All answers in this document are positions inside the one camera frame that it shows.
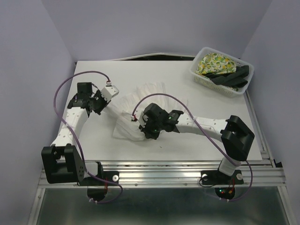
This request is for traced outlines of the white pleated skirt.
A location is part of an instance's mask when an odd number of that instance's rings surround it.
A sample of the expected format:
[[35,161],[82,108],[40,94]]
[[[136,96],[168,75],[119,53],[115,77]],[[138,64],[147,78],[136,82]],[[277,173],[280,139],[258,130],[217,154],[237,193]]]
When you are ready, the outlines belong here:
[[[155,93],[159,95],[148,97],[142,103],[138,104],[142,98]],[[144,110],[149,104],[155,103],[167,112],[171,110],[186,111],[178,101],[167,96],[161,96],[161,93],[166,93],[163,82],[145,83],[137,87],[134,92],[119,99],[113,99],[104,109],[110,117],[116,119],[112,136],[117,139],[135,142],[145,140],[145,134],[139,130],[139,124],[131,121],[131,114],[135,107],[138,110]]]

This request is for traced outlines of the lemon print skirt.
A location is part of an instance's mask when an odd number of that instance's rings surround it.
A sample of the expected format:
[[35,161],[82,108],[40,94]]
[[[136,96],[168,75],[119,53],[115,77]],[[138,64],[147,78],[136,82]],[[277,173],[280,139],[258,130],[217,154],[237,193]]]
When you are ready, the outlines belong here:
[[235,62],[219,53],[209,53],[201,58],[195,71],[198,75],[213,74],[227,74],[236,72]]

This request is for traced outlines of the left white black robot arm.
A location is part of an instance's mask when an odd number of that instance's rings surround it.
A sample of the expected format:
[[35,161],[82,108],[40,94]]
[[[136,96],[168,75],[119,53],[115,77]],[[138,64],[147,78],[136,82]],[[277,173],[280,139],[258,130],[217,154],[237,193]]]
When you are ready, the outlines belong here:
[[79,136],[92,112],[100,115],[118,95],[119,90],[112,85],[93,92],[91,82],[79,82],[77,93],[67,105],[63,125],[51,146],[41,152],[48,183],[81,182],[86,174],[86,166],[79,149]]

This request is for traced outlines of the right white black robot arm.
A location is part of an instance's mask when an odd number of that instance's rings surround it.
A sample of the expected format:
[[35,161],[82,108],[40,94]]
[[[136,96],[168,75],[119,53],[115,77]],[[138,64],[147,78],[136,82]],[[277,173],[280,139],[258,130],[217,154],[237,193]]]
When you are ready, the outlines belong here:
[[147,139],[156,140],[161,131],[166,131],[202,135],[210,141],[220,141],[225,155],[216,170],[216,179],[221,183],[229,181],[236,168],[247,160],[255,138],[250,128],[234,115],[222,120],[192,117],[180,110],[167,112],[151,103],[144,110],[136,111],[134,118]]

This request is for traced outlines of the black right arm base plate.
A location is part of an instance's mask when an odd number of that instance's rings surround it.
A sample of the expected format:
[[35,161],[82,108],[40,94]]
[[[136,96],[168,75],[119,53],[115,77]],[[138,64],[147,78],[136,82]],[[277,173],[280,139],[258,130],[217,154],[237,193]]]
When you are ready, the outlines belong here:
[[241,170],[235,170],[233,175],[228,176],[218,170],[201,171],[199,185],[203,188],[215,187],[216,195],[225,200],[232,200],[235,196],[235,186],[243,185],[244,180]]

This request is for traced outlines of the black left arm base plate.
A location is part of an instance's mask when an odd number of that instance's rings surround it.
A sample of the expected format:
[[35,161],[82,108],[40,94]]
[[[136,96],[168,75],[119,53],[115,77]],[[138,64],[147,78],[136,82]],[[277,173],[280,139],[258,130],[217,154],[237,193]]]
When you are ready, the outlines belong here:
[[87,187],[87,197],[95,204],[112,203],[123,193],[123,187],[119,184],[118,171],[98,172],[94,177],[86,177],[78,183],[78,186]]

